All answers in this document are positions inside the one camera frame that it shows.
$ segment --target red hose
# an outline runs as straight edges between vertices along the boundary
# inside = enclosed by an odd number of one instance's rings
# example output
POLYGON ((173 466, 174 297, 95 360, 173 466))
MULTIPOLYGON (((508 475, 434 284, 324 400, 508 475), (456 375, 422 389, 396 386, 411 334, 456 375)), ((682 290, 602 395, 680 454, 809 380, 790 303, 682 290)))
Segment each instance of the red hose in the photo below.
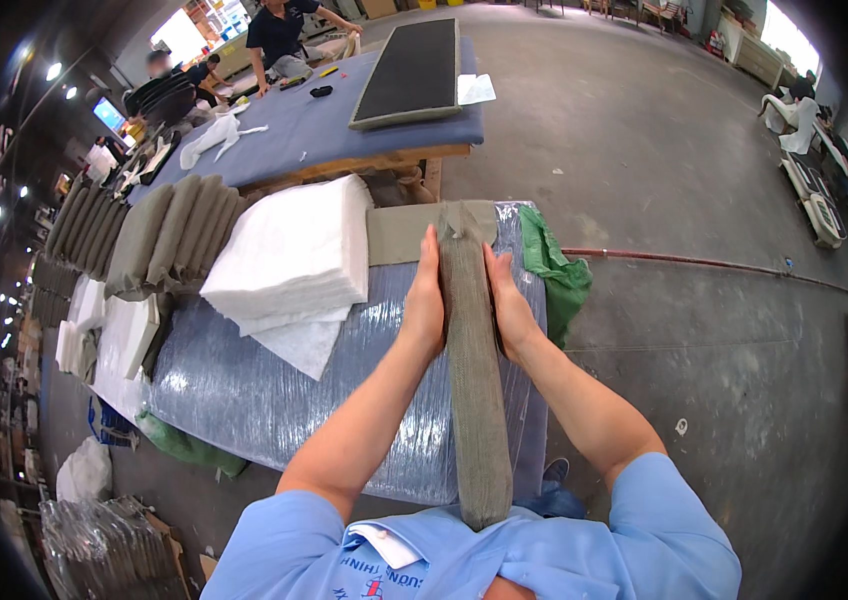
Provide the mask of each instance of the red hose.
POLYGON ((712 260, 710 258, 691 258, 689 256, 676 256, 674 254, 657 254, 656 252, 634 252, 626 249, 607 249, 606 247, 562 247, 560 251, 572 257, 604 257, 604 258, 637 258, 640 260, 663 260, 666 262, 683 262, 693 265, 707 265, 709 267, 721 267, 723 269, 737 269, 739 271, 762 272, 764 275, 773 275, 778 278, 796 279, 799 282, 814 283, 834 290, 840 290, 848 294, 848 288, 836 283, 824 282, 813 277, 804 277, 801 274, 794 275, 785 270, 771 269, 769 267, 755 267, 744 265, 739 262, 728 262, 726 260, 712 260))

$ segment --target wooden table frame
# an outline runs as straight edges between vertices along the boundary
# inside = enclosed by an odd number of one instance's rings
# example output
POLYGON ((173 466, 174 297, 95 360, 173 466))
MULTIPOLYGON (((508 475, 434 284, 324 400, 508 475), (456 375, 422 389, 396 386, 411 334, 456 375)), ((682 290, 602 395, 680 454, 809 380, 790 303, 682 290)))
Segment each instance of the wooden table frame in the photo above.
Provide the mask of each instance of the wooden table frame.
POLYGON ((262 198, 287 187, 299 186, 311 181, 336 179, 350 173, 361 173, 370 169, 394 171, 398 184, 403 186, 415 204, 434 203, 440 200, 440 172, 443 157, 468 157, 470 144, 444 144, 405 148, 360 158, 341 158, 311 165, 274 177, 250 183, 239 188, 244 197, 262 198), (418 166, 427 161, 427 173, 418 166))

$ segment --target light blue shirt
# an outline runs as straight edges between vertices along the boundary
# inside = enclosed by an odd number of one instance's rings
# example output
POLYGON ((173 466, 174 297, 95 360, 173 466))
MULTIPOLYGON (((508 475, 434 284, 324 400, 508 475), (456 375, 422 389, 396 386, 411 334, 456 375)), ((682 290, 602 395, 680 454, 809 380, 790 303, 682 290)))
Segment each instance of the light blue shirt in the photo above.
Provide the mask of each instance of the light blue shirt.
POLYGON ((394 570, 314 493, 254 502, 201 598, 471 599, 496 575, 542 600, 737 597, 741 564, 727 535, 663 454, 645 454, 618 476, 609 528, 513 507, 475 533, 455 508, 361 521, 422 557, 394 570))

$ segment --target cardboard box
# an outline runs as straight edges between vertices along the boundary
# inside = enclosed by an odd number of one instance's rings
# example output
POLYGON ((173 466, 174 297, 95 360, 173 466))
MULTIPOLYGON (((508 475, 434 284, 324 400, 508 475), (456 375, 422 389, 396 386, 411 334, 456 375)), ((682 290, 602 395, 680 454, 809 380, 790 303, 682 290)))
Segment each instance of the cardboard box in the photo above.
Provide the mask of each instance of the cardboard box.
POLYGON ((396 15, 397 7, 394 0, 362 0, 367 18, 379 19, 388 15, 396 15))

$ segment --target concrete floor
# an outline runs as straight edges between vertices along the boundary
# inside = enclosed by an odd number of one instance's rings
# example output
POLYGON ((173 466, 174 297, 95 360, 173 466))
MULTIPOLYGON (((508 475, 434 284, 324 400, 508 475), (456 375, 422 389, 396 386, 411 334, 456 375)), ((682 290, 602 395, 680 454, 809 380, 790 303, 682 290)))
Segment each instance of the concrete floor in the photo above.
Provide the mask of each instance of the concrete floor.
MULTIPOLYGON (((400 13, 365 23, 364 46, 442 17, 460 20, 498 95, 484 109, 485 143, 445 160, 446 199, 533 200, 564 247, 777 267, 790 258, 798 273, 848 285, 848 240, 813 245, 776 140, 755 118, 765 90, 753 79, 650 27, 570 8, 564 18, 493 5, 400 13)), ((591 269, 568 354, 654 425, 740 556, 741 597, 790 596, 848 510, 848 295, 681 265, 598 259, 591 269)), ((48 387, 45 458, 56 473, 87 435, 86 393, 57 372, 48 387)), ((606 521, 603 484, 552 417, 548 454, 570 458, 569 487, 606 521)), ((216 483, 213 469, 147 440, 112 456, 116 493, 180 529, 198 584, 197 553, 219 553, 279 475, 252 465, 216 483)), ((416 508, 364 496, 355 517, 416 508)))

